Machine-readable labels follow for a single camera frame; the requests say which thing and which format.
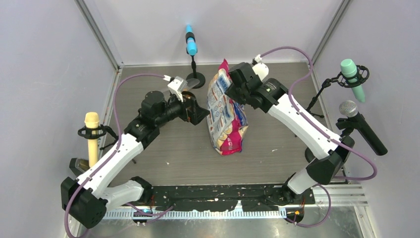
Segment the colourful pet food bag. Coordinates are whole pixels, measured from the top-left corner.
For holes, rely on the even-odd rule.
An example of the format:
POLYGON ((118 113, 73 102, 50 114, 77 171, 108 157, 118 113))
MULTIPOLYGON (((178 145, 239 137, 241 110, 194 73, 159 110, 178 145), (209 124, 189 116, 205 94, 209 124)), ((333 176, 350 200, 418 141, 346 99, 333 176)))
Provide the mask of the colourful pet food bag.
POLYGON ((226 95, 231 84, 229 64, 224 60, 217 74, 209 82, 207 92, 207 124, 210 142, 220 155, 231 155, 242 151, 243 137, 248 122, 243 105, 226 95))

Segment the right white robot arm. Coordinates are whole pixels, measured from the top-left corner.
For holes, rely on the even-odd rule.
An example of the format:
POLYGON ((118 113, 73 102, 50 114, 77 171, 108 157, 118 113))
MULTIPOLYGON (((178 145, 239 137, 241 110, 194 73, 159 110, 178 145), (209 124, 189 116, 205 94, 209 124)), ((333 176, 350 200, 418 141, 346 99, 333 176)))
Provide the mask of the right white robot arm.
POLYGON ((336 176, 348 158, 354 140, 341 137, 317 121, 300 106, 289 90, 277 79, 266 78, 264 63, 242 62, 229 70, 231 84, 226 95, 242 105, 261 109, 288 127, 307 146, 305 156, 309 164, 291 175, 280 189, 284 204, 296 203, 303 192, 314 185, 327 185, 336 176))

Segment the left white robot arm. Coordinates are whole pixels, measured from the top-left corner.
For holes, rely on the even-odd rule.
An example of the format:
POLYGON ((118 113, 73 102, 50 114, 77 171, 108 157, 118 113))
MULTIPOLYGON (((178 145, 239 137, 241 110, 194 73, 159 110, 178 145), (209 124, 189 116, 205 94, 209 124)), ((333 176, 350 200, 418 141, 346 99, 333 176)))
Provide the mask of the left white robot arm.
POLYGON ((152 185, 139 176, 119 186, 109 184, 157 138, 160 127, 176 118, 198 125, 210 114, 188 91, 180 98, 172 94, 168 100, 161 91, 148 92, 138 112, 116 144, 92 168, 61 183, 63 209, 87 229, 95 227, 107 211, 130 202, 147 205, 151 201, 152 185))

